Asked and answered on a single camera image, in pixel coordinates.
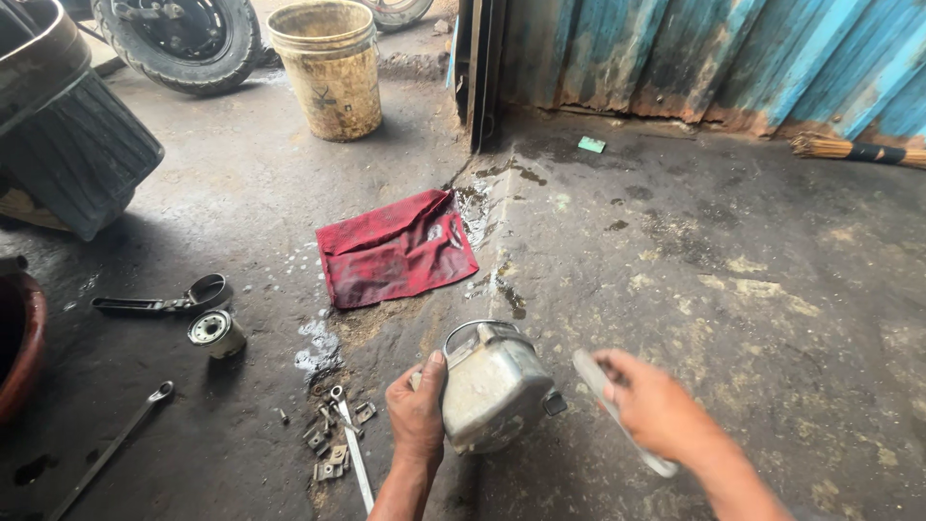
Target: broom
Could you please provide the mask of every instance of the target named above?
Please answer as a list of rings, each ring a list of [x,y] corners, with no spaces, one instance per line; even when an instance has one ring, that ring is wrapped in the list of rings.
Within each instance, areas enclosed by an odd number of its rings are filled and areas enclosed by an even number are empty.
[[[800,133],[791,140],[795,155],[802,158],[848,159],[885,165],[904,165],[926,170],[926,150],[852,143],[815,133]]]

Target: green card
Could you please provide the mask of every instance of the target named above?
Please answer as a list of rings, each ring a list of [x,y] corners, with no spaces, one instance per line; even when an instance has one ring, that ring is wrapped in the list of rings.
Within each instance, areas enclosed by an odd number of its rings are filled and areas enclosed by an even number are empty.
[[[601,151],[605,149],[605,142],[600,139],[592,139],[591,137],[584,135],[582,140],[579,142],[579,148],[584,148],[585,150],[591,150],[596,154],[601,154]]]

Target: dirty floor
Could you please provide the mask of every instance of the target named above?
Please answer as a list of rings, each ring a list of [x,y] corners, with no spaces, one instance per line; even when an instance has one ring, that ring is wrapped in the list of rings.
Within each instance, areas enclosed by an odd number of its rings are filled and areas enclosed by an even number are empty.
[[[429,519],[711,518],[691,476],[646,469],[594,406],[569,364],[578,347],[621,347],[670,370],[801,519],[926,511],[918,172],[517,109],[494,153],[469,159],[439,83],[384,83],[381,129],[331,144],[308,133],[281,71],[202,100],[128,70],[108,82],[167,156],[92,243],[6,224],[0,253],[30,257],[51,310],[40,386],[0,431],[6,518],[47,516],[171,379],[176,398],[68,519],[362,519],[352,474],[310,483],[317,460],[302,435],[318,400],[298,361],[338,344],[344,369],[323,383],[382,410],[393,379],[485,316],[535,339],[569,410],[505,451],[448,452]],[[576,148],[583,135],[604,152]],[[330,310],[313,230],[451,182],[480,271],[414,299]],[[89,307],[100,295],[179,295],[213,272],[234,286],[248,336],[227,361],[189,345],[185,319]],[[365,427],[378,488],[388,417]]]

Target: person's left hand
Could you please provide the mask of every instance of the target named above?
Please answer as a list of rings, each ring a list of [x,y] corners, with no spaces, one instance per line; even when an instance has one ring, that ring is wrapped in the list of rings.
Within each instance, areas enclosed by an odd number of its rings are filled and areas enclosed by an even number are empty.
[[[411,376],[421,371],[418,390]],[[441,351],[405,371],[386,389],[386,409],[393,425],[394,458],[439,464],[444,458],[444,419],[438,400],[444,387],[447,364]]]

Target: brown clay pot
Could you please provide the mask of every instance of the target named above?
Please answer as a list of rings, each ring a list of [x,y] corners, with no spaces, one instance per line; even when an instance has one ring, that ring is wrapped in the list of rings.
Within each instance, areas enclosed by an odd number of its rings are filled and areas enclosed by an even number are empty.
[[[0,424],[22,408],[39,373],[48,309],[35,279],[0,276]]]

